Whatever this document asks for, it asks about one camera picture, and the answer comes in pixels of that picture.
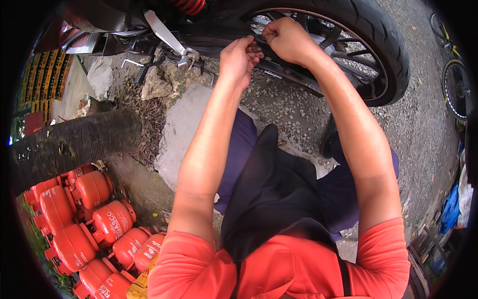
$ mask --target red shock absorber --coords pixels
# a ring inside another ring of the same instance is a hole
[[[206,5],[206,0],[169,0],[175,7],[185,14],[194,16],[198,14]]]

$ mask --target blue plastic bag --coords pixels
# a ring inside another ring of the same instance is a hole
[[[442,222],[440,223],[440,232],[447,233],[458,224],[458,216],[460,215],[460,204],[458,202],[458,183],[451,188],[450,193],[445,199],[442,207]]]

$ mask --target person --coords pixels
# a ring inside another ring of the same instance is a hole
[[[275,125],[257,137],[238,106],[264,54],[252,36],[233,41],[181,164],[148,298],[402,298],[410,263],[396,155],[346,75],[299,23],[272,21],[262,37],[317,79],[335,123],[323,154],[340,165],[316,180],[310,161],[277,147]],[[214,207],[224,214],[217,253]],[[353,264],[334,239],[357,220]]]

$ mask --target orange shirt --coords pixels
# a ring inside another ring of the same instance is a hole
[[[410,263],[403,220],[383,222],[361,235],[357,264],[347,263],[352,296],[402,298]],[[229,299],[236,284],[236,265],[225,250],[216,255],[201,238],[170,233],[149,273],[149,299]],[[336,254],[307,239],[277,235],[241,265],[238,299],[296,299],[344,296]]]

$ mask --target dark blue pants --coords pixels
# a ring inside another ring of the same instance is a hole
[[[257,141],[257,129],[252,119],[238,109],[232,127],[226,169],[217,193],[220,199],[214,208],[224,214],[232,190]],[[340,139],[332,137],[333,158],[340,164],[325,177],[317,180],[317,190],[325,209],[329,230],[335,241],[342,238],[340,231],[353,227],[359,221],[359,204],[355,183],[345,160]],[[398,177],[398,156],[391,150],[395,175]]]

